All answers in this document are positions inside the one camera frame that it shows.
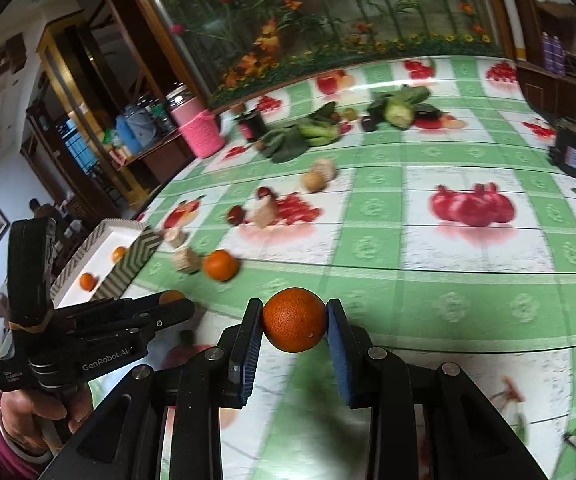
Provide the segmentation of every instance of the white cuff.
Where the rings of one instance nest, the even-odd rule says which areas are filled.
[[[31,464],[47,464],[50,460],[52,460],[52,452],[50,452],[50,450],[47,450],[44,454],[42,454],[41,456],[32,456],[32,455],[28,455],[26,452],[24,452],[16,443],[15,441],[13,441],[10,437],[10,435],[7,434],[7,431],[5,431],[4,428],[4,422],[3,422],[4,418],[3,418],[3,414],[1,413],[1,409],[0,409],[0,430],[1,430],[1,435],[4,438],[6,444],[10,447],[10,449],[14,452],[14,454],[20,458],[23,458],[26,462],[30,462]]]

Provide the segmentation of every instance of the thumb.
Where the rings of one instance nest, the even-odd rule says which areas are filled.
[[[66,407],[54,397],[36,391],[29,391],[27,395],[34,415],[48,420],[61,420],[68,416]]]

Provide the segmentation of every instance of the pink tumbler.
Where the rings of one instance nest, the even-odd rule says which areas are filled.
[[[226,139],[219,135],[219,127],[212,114],[204,110],[181,126],[181,135],[194,155],[207,158],[223,148]]]

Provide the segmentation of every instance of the person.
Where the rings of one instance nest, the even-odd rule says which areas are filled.
[[[65,406],[38,390],[4,392],[0,400],[0,480],[36,480],[52,453],[41,436],[37,417],[68,417],[73,433],[92,413],[92,394],[79,386]]]
[[[69,245],[68,238],[66,237],[66,230],[69,227],[68,222],[64,220],[56,207],[50,204],[41,205],[36,198],[30,200],[28,205],[34,214],[34,218],[45,218],[49,216],[54,219],[56,222],[56,240],[61,242],[63,247],[67,247]]]

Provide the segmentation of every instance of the purple bottle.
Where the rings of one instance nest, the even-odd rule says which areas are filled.
[[[548,34],[542,33],[543,68],[546,72],[555,73],[554,45]]]
[[[552,37],[552,53],[555,61],[555,73],[566,75],[566,54],[557,36]]]

